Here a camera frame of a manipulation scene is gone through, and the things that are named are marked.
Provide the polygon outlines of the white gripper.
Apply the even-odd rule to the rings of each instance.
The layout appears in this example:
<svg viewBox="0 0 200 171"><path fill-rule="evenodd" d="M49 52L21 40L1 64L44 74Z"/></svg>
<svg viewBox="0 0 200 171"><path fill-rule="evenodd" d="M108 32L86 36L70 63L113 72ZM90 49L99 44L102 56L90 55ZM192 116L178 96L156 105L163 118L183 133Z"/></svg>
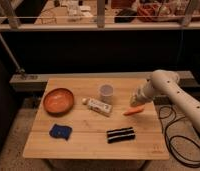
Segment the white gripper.
<svg viewBox="0 0 200 171"><path fill-rule="evenodd" d="M130 105L132 107L144 105L151 102L155 97L155 89L150 83L139 86L132 94Z"/></svg>

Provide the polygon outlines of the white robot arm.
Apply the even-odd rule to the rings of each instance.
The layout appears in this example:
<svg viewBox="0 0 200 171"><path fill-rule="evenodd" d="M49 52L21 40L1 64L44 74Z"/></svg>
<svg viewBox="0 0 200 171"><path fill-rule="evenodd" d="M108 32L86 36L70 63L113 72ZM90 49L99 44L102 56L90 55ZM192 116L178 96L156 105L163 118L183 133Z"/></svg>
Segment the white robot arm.
<svg viewBox="0 0 200 171"><path fill-rule="evenodd" d="M130 105L150 103L157 95L166 95L191 121L200 133L200 102L178 85L180 76L174 71L155 70L149 80L132 94Z"/></svg>

